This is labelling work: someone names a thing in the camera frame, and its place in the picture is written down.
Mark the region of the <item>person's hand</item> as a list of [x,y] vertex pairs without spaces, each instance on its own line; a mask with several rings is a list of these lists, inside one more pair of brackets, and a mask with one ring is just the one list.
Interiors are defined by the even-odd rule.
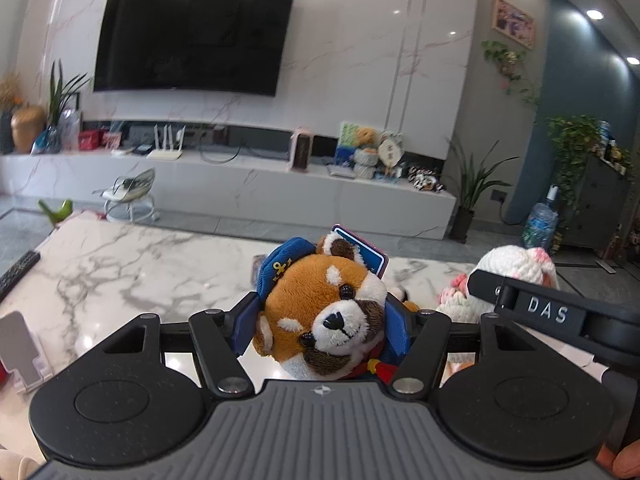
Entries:
[[640,441],[634,441],[620,452],[614,453],[603,445],[597,463],[617,479],[635,479],[640,476]]

